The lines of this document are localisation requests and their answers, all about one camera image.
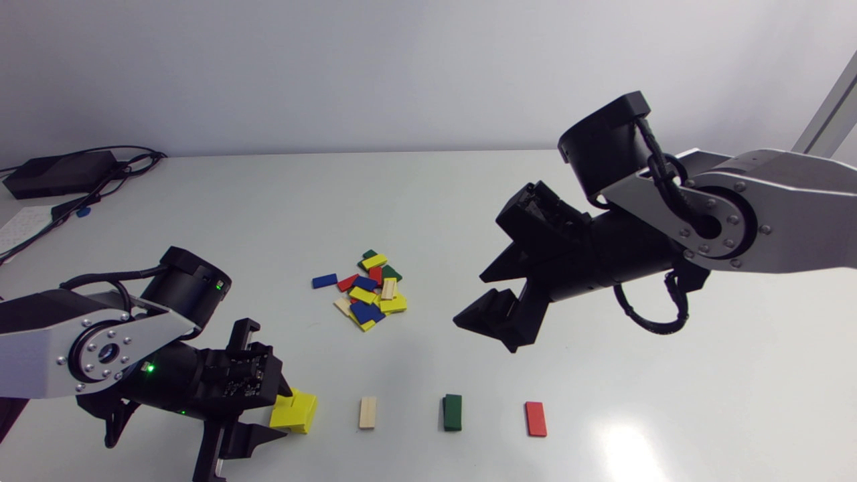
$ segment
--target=pile of colored blocks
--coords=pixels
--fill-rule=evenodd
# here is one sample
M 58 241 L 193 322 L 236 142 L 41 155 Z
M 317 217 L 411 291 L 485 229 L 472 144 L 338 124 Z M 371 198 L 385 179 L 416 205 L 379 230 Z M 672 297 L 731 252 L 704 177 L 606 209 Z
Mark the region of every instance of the pile of colored blocks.
M 402 275 L 387 264 L 386 256 L 368 250 L 357 266 L 368 275 L 354 274 L 344 280 L 338 280 L 336 274 L 319 276 L 313 278 L 313 288 L 336 285 L 348 292 L 333 305 L 367 332 L 387 315 L 407 310 L 408 300 L 399 292 Z

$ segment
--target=white table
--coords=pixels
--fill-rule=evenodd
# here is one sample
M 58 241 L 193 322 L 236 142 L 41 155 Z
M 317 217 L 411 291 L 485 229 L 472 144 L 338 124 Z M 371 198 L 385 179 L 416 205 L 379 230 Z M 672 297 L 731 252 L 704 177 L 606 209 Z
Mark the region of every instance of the white table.
M 588 209 L 553 151 L 171 159 L 0 267 L 0 295 L 148 268 L 172 244 L 222 268 L 234 286 L 192 343 L 223 347 L 250 316 L 289 383 L 319 397 L 309 435 L 225 462 L 232 482 L 857 479 L 854 271 L 714 273 L 666 337 L 609 290 L 553 304 L 515 355 L 456 328 L 509 242 L 494 217 L 538 179 Z M 410 308 L 364 334 L 338 290 L 309 281 L 355 273 L 369 248 L 404 275 Z M 644 315 L 674 315 L 660 276 L 626 291 Z M 446 393 L 464 396 L 460 433 L 439 427 Z M 378 397 L 374 431 L 357 429 L 363 395 Z M 544 402 L 547 438 L 527 437 L 525 401 Z M 103 429 L 73 398 L 31 401 L 0 480 L 190 479 L 200 421 L 143 407 L 113 450 Z

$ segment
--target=yellow block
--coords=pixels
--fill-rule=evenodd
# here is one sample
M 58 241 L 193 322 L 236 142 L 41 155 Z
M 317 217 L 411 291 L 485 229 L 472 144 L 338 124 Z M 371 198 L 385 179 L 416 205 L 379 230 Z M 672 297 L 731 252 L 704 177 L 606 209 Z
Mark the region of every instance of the yellow block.
M 376 266 L 380 266 L 380 265 L 384 264 L 385 262 L 387 262 L 386 256 L 375 255 L 375 256 L 372 256 L 370 258 L 364 259 L 361 262 L 361 264 L 363 265 L 364 268 L 369 269 L 369 268 L 374 268 Z
M 398 295 L 393 299 L 382 299 L 381 300 L 381 313 L 385 315 L 390 313 L 398 313 L 399 311 L 405 311 L 408 309 L 408 300 L 402 296 Z
M 309 433 L 315 417 L 317 399 L 315 395 L 306 394 L 297 389 L 291 389 L 292 396 L 277 395 L 271 411 L 273 429 L 290 430 L 295 433 Z
M 375 322 L 372 320 L 369 320 L 369 321 L 365 322 L 364 324 L 360 324 L 360 322 L 357 320 L 357 318 L 353 318 L 353 320 L 354 320 L 354 323 L 357 323 L 357 326 L 360 327 L 360 329 L 363 330 L 364 333 L 366 333 L 367 331 L 369 331 L 370 329 L 372 329 L 375 326 Z
M 349 293 L 348 296 L 359 299 L 363 301 L 365 304 L 372 304 L 375 301 L 375 292 L 368 292 L 362 289 L 360 286 L 355 286 Z

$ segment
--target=black power supply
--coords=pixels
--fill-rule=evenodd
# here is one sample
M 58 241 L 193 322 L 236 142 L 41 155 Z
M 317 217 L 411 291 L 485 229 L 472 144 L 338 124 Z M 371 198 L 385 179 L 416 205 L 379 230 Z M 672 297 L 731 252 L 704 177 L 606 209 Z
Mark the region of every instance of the black power supply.
M 116 167 L 110 151 L 38 157 L 15 169 L 3 184 L 15 199 L 89 193 Z

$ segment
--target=blue block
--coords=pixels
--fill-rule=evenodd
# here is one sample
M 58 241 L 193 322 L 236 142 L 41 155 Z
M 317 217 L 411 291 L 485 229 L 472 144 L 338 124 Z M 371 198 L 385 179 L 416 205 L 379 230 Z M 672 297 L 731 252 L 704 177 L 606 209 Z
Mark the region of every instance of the blue block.
M 326 274 L 324 276 L 319 276 L 318 278 L 313 278 L 313 288 L 321 288 L 324 286 L 335 285 L 336 274 Z
M 354 313 L 354 316 L 357 317 L 358 323 L 364 324 L 372 319 L 372 315 L 374 314 L 374 312 L 371 308 L 369 308 L 370 306 L 375 305 L 365 304 L 363 301 L 358 301 L 356 303 L 351 304 L 351 313 Z
M 381 312 L 381 308 L 377 304 L 370 304 L 369 309 L 372 313 L 372 320 L 376 323 L 387 317 L 387 315 Z
M 360 286 L 364 290 L 370 292 L 378 287 L 378 281 L 365 276 L 357 276 L 357 279 L 354 280 L 354 286 Z

